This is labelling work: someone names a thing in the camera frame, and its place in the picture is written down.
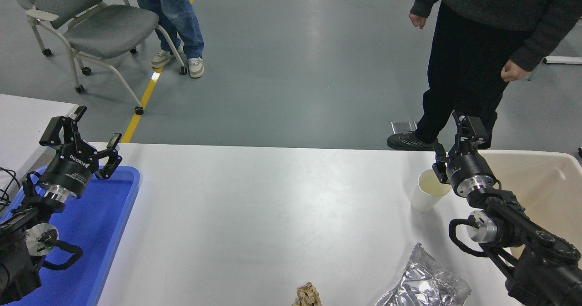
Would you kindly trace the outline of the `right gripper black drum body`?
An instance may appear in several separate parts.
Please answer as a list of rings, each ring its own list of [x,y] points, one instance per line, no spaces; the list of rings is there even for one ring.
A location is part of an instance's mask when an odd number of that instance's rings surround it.
[[[486,185],[495,184],[495,176],[486,159],[476,152],[451,158],[447,163],[446,174],[454,189],[457,189],[468,178],[476,176],[486,177]]]

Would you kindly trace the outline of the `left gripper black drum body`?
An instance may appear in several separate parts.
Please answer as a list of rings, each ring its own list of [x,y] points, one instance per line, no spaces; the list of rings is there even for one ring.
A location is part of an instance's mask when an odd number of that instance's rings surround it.
[[[77,152],[75,144],[69,142],[54,149],[55,157],[41,174],[38,185],[44,190],[60,186],[75,198],[81,198],[98,167],[97,161],[90,160],[96,154],[96,148],[82,142],[80,152]]]

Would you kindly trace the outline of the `person's left hand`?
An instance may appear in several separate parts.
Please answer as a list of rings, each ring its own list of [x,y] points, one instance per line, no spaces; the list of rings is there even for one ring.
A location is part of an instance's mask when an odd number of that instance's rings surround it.
[[[518,66],[512,60],[508,60],[501,70],[500,77],[504,82],[512,82],[521,80],[522,78],[527,78],[531,73],[532,72]]]

